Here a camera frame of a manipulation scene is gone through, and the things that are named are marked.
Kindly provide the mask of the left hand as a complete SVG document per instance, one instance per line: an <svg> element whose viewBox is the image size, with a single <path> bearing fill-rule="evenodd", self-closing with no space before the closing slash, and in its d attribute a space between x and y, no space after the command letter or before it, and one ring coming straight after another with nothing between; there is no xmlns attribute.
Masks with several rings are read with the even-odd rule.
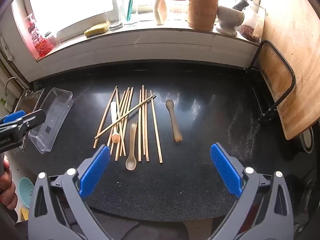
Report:
<svg viewBox="0 0 320 240"><path fill-rule="evenodd" d="M7 156L3 159L4 174L1 176L1 203L9 210L13 210L17 206L18 197L16 194L16 186L12 181L12 173L10 163Z"/></svg>

